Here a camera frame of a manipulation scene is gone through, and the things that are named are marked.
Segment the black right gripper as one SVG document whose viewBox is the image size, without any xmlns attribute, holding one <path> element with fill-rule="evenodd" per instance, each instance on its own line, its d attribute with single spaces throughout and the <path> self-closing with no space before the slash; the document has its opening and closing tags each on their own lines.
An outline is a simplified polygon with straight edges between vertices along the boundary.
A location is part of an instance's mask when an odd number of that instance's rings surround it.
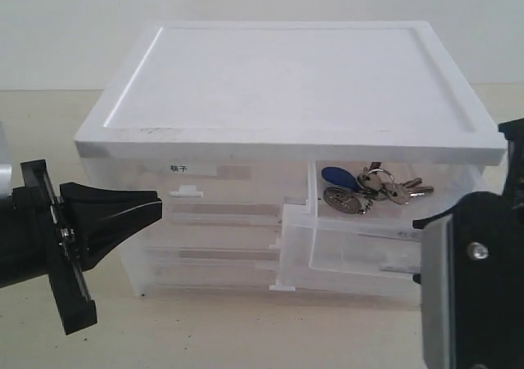
<svg viewBox="0 0 524 369">
<path fill-rule="evenodd" d="M 508 142 L 501 194 L 473 192 L 414 229 L 451 216 L 449 231 L 452 368 L 523 366 L 523 121 L 499 125 Z"/>
</svg>

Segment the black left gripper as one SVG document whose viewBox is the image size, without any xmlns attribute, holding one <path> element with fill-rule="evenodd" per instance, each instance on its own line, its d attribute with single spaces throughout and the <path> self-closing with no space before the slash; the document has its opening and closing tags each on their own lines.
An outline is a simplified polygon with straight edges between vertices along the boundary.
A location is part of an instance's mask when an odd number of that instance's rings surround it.
<svg viewBox="0 0 524 369">
<path fill-rule="evenodd" d="M 46 275 L 64 332 L 71 335 L 97 323 L 79 261 L 68 244 L 74 233 L 45 160 L 20 165 L 24 185 L 11 194 L 11 284 Z M 60 185 L 64 211 L 75 230 L 84 230 L 84 271 L 113 249 L 162 218 L 156 191 L 116 191 L 75 182 Z"/>
</svg>

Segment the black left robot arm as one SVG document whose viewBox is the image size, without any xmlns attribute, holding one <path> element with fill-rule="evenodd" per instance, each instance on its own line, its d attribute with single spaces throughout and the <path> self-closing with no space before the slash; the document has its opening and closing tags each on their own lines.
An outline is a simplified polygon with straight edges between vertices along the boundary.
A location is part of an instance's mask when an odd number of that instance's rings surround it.
<svg viewBox="0 0 524 369">
<path fill-rule="evenodd" d="M 1 198 L 1 286 L 46 276 L 67 335 L 97 324 L 84 273 L 161 220 L 156 191 L 76 182 L 54 189 L 45 160 L 21 164 L 23 186 Z"/>
</svg>

